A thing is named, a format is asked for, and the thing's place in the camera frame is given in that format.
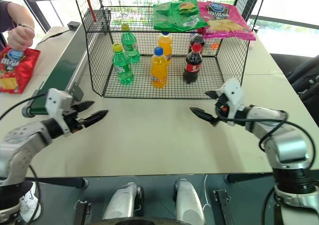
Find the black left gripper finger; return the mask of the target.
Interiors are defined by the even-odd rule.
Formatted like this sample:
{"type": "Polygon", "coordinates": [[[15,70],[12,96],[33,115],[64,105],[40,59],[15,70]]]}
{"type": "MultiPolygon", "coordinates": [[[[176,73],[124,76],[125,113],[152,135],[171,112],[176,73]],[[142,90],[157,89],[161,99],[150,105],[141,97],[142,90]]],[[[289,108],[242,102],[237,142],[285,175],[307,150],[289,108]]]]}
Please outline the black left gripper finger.
{"type": "Polygon", "coordinates": [[[108,113],[108,110],[97,111],[96,113],[85,118],[83,120],[82,124],[85,128],[88,128],[88,127],[94,125],[95,123],[99,122],[100,120],[102,120],[106,116],[107,113],[108,113]]]}
{"type": "Polygon", "coordinates": [[[95,102],[94,101],[82,101],[77,104],[77,111],[82,112],[87,110],[90,106],[92,106],[95,102]]]}

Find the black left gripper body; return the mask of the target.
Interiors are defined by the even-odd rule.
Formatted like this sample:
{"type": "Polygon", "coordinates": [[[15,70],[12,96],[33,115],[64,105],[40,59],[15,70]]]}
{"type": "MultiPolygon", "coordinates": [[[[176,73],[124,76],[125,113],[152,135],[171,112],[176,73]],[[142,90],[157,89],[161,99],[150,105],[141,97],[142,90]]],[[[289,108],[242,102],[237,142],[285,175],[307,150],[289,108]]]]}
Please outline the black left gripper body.
{"type": "Polygon", "coordinates": [[[80,111],[77,105],[73,105],[62,114],[71,133],[75,133],[83,128],[83,125],[78,121],[78,113],[80,111]]]}

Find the person's bare hand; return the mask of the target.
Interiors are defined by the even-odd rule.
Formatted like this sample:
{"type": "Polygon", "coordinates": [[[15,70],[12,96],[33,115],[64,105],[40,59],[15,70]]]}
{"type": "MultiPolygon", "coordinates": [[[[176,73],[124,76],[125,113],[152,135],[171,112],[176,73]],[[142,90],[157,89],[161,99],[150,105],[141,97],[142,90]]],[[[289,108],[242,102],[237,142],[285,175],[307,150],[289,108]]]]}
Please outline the person's bare hand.
{"type": "Polygon", "coordinates": [[[17,51],[25,51],[33,45],[34,30],[28,27],[18,26],[8,31],[8,47],[17,51]]]}

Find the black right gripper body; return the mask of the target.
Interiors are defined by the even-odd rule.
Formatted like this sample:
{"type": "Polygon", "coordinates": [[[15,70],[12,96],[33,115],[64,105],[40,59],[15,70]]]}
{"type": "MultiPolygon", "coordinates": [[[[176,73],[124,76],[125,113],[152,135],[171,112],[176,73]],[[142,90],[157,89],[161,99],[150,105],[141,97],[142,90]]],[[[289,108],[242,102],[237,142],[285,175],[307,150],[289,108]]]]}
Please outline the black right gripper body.
{"type": "Polygon", "coordinates": [[[229,105],[227,104],[228,103],[228,98],[225,94],[222,94],[216,104],[215,104],[215,108],[216,108],[216,111],[217,111],[217,114],[218,115],[221,115],[223,117],[228,117],[228,114],[229,114],[229,105]]]}

